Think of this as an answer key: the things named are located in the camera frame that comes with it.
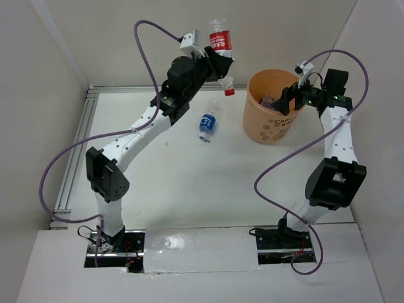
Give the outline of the blue label bottle blue cap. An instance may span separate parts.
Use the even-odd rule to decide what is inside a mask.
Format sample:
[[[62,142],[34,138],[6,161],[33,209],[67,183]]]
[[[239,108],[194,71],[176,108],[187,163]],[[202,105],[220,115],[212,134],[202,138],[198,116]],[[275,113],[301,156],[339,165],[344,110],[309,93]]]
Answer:
[[[259,104],[265,107],[266,109],[277,111],[277,109],[273,106],[273,103],[275,101],[276,99],[273,98],[271,95],[265,95],[260,99]]]

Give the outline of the red label clear bottle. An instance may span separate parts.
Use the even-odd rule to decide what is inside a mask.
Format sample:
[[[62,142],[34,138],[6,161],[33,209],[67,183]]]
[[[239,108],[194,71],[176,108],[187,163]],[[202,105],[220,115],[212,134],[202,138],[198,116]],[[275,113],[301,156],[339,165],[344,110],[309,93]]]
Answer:
[[[218,55],[234,60],[229,25],[226,22],[226,19],[217,18],[211,20],[210,25],[212,26],[212,32],[209,35],[210,46]],[[230,69],[218,82],[224,89],[226,97],[233,96],[235,94],[234,78],[231,75]]]

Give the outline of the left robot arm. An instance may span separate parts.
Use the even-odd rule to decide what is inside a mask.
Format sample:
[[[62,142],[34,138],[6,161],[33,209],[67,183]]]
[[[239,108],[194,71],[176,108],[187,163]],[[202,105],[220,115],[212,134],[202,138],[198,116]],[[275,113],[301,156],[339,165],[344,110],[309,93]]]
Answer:
[[[200,57],[191,52],[174,59],[157,96],[129,132],[101,149],[91,147],[87,150],[86,176],[102,216],[97,230],[103,246],[109,251],[116,252],[124,246],[122,198],[130,187],[124,172],[149,143],[189,110],[190,101],[204,83],[227,76],[233,61],[210,46],[205,47]]]

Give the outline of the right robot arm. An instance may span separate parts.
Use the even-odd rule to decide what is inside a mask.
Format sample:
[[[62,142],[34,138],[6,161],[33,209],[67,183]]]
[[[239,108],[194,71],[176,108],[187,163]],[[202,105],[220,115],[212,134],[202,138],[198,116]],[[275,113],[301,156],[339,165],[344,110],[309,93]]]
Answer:
[[[358,163],[351,134],[352,100],[345,96],[348,72],[329,69],[320,88],[307,78],[283,89],[273,108],[287,115],[289,103],[300,109],[308,105],[318,112],[326,138],[324,158],[309,176],[305,200],[293,206],[278,222],[275,239],[278,245],[290,247],[303,238],[308,226],[329,211],[348,207],[362,185],[367,169]]]

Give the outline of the orange plastic bin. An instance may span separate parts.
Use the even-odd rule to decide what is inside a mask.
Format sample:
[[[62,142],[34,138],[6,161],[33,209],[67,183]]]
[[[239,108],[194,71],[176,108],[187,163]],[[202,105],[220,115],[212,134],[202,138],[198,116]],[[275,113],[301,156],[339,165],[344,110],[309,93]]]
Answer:
[[[287,134],[299,114],[294,110],[294,102],[290,102],[290,113],[285,116],[264,107],[261,101],[265,97],[280,98],[282,90],[297,80],[296,75],[282,69],[266,69],[249,80],[243,113],[243,127],[248,137],[263,145],[271,145]]]

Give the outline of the blue label bottle white neck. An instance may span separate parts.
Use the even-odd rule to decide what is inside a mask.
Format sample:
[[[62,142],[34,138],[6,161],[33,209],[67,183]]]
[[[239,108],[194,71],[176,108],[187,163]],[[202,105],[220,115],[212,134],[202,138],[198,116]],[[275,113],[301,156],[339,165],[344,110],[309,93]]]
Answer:
[[[202,141],[209,140],[214,133],[215,127],[220,120],[223,112],[222,104],[219,100],[212,100],[206,107],[199,123],[199,139]]]

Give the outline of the white taped cover sheet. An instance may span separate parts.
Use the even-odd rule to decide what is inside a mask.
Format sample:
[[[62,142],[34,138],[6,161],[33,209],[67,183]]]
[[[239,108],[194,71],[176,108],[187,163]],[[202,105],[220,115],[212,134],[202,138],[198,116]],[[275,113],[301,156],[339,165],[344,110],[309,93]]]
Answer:
[[[256,240],[247,227],[159,229],[145,234],[145,273],[256,271]]]

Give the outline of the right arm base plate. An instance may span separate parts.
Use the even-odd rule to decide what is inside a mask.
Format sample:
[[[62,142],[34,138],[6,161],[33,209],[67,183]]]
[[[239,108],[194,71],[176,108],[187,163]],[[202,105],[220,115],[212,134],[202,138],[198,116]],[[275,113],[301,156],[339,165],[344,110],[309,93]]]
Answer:
[[[308,232],[297,235],[281,234],[276,228],[254,227],[249,235],[256,241],[258,264],[286,264],[297,256],[295,263],[315,263]]]

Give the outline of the aluminium table edge rail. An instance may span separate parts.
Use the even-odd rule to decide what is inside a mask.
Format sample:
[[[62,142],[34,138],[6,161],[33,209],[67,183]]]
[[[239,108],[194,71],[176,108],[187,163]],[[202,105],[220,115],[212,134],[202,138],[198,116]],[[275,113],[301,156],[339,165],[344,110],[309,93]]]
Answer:
[[[204,86],[190,109],[169,130],[157,136],[130,163],[124,175],[130,183],[122,199],[122,220],[127,229],[235,227],[249,225],[254,199],[247,169],[254,153],[242,130],[245,87],[233,97],[218,85]],[[88,134],[117,131],[134,123],[153,97],[151,88],[97,88],[98,100],[91,117],[85,118]],[[198,123],[210,100],[221,100],[223,116],[209,142],[198,138]],[[95,193],[85,172],[85,152],[101,148],[117,135],[85,142],[73,148],[73,160],[63,181],[61,202],[55,208],[72,209],[70,220],[99,213]]]

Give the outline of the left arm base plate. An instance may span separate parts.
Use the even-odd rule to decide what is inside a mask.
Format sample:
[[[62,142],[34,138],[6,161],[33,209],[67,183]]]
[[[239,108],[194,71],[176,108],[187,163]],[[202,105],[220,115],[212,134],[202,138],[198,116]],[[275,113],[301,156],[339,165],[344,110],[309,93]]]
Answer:
[[[102,240],[95,257],[97,233],[94,230],[86,235],[78,232],[81,238],[87,241],[85,268],[95,268],[95,259],[99,268],[125,268],[129,273],[142,273],[144,271],[143,258],[145,247],[144,230],[127,230],[123,242],[113,248]]]

